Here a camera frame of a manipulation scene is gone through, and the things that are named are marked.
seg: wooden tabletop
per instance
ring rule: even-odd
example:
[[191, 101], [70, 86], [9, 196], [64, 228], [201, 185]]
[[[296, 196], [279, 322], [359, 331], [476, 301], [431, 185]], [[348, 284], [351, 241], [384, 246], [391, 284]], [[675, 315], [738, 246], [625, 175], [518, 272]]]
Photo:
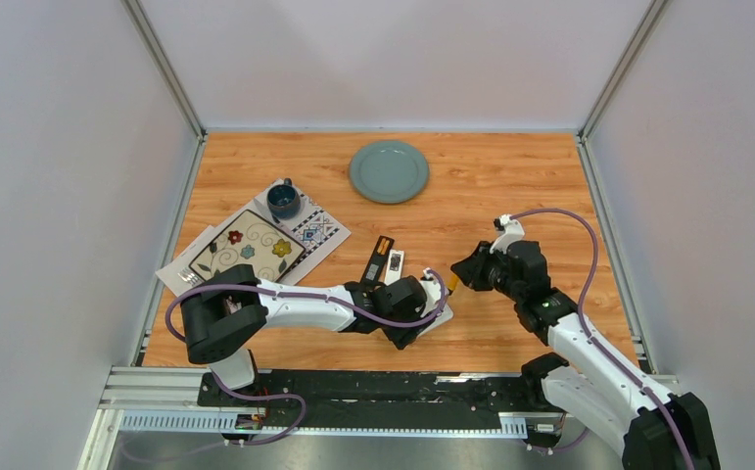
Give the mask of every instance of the wooden tabletop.
[[[423, 192], [403, 204], [360, 197], [348, 180], [354, 153], [375, 140], [417, 147], [431, 174]], [[207, 225], [218, 225], [271, 181], [290, 177], [345, 224], [351, 237], [300, 285], [359, 280], [377, 237], [405, 251], [403, 275], [449, 267], [481, 240], [495, 239], [493, 219], [532, 208], [564, 208], [596, 226], [579, 158], [569, 134], [217, 133], [211, 134], [181, 229], [176, 254]], [[590, 239], [571, 218], [532, 215], [523, 225], [539, 241], [553, 284], [574, 300], [590, 267]], [[169, 335], [165, 291], [144, 365], [188, 366], [183, 343]], [[319, 329], [265, 329], [247, 344], [260, 368], [518, 371], [548, 348], [521, 327], [512, 302], [496, 292], [458, 287], [448, 300], [454, 319], [398, 351], [380, 331], [370, 335]], [[586, 301], [593, 323], [634, 363], [628, 325], [604, 249]], [[180, 312], [173, 323], [181, 328]]]

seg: cup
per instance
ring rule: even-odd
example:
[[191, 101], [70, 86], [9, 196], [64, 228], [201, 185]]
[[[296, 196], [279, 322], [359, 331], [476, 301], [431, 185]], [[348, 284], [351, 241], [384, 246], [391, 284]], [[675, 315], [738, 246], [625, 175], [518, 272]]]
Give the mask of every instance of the cup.
[[302, 200], [291, 178], [285, 178], [282, 184], [267, 190], [267, 208], [275, 218], [286, 220], [296, 216], [301, 204]]

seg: teal plate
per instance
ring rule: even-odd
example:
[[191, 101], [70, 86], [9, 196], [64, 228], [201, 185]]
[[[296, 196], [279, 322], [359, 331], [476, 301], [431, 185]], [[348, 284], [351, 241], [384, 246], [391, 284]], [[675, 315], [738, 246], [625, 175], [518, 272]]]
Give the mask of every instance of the teal plate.
[[399, 140], [374, 142], [359, 149], [349, 165], [354, 189], [376, 203], [398, 204], [417, 196], [429, 180], [423, 154]]

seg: flower pattern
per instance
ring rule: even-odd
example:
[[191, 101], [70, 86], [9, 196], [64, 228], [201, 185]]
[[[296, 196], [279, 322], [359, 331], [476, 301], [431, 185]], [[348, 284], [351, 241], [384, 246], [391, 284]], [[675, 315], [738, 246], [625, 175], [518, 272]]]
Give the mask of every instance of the flower pattern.
[[235, 245], [242, 241], [242, 232], [238, 230], [230, 230], [230, 233], [227, 234], [227, 240], [230, 240], [230, 245]]
[[247, 247], [243, 248], [242, 253], [241, 253], [242, 258], [244, 259], [250, 259], [255, 254], [256, 254], [256, 250], [251, 245], [248, 245]]
[[285, 258], [285, 255], [291, 253], [291, 242], [286, 242], [283, 239], [279, 239], [276, 245], [273, 245], [273, 254], [280, 258]]

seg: table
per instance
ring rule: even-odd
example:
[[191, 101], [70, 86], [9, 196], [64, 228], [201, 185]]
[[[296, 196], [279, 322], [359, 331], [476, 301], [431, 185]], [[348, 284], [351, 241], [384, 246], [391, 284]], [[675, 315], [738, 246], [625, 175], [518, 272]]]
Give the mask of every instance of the table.
[[[431, 175], [411, 201], [387, 206], [360, 197], [348, 164], [360, 147], [400, 139], [426, 156]], [[449, 267], [481, 240], [495, 238], [502, 213], [560, 207], [596, 226], [579, 157], [570, 134], [507, 133], [214, 133], [209, 136], [176, 253], [208, 225], [218, 225], [278, 177], [290, 177], [351, 231], [352, 236], [300, 285], [359, 280], [379, 235], [405, 251], [403, 275]], [[523, 220], [527, 238], [541, 243], [556, 287], [577, 299], [590, 267], [591, 246], [578, 222], [557, 214]], [[599, 330], [636, 363], [626, 317], [602, 247], [586, 312]], [[188, 366], [183, 343], [169, 335], [159, 307], [143, 365]], [[318, 329], [262, 330], [247, 344], [260, 368], [518, 371], [548, 348], [518, 323], [512, 302], [459, 287], [449, 298], [454, 319], [403, 351], [380, 331], [340, 334]], [[181, 327], [180, 311], [173, 323]]]

